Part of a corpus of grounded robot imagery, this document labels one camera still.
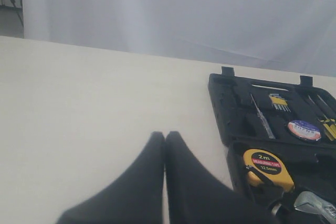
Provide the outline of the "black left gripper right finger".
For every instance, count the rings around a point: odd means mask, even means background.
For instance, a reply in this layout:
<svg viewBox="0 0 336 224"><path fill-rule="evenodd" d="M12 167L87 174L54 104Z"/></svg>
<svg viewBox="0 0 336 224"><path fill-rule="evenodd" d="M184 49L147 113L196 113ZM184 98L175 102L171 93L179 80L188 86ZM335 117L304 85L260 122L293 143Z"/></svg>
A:
<svg viewBox="0 0 336 224"><path fill-rule="evenodd" d="M165 139L170 223L278 223L268 210L233 192L194 156L181 134Z"/></svg>

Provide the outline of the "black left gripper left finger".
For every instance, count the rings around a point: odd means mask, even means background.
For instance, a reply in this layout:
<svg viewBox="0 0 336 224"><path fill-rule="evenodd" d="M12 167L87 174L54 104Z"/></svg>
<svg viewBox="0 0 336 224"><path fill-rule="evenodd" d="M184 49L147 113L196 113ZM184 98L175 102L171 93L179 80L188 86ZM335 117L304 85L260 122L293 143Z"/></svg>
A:
<svg viewBox="0 0 336 224"><path fill-rule="evenodd" d="M163 223L165 138L153 132L134 162L108 187L66 210L58 223Z"/></svg>

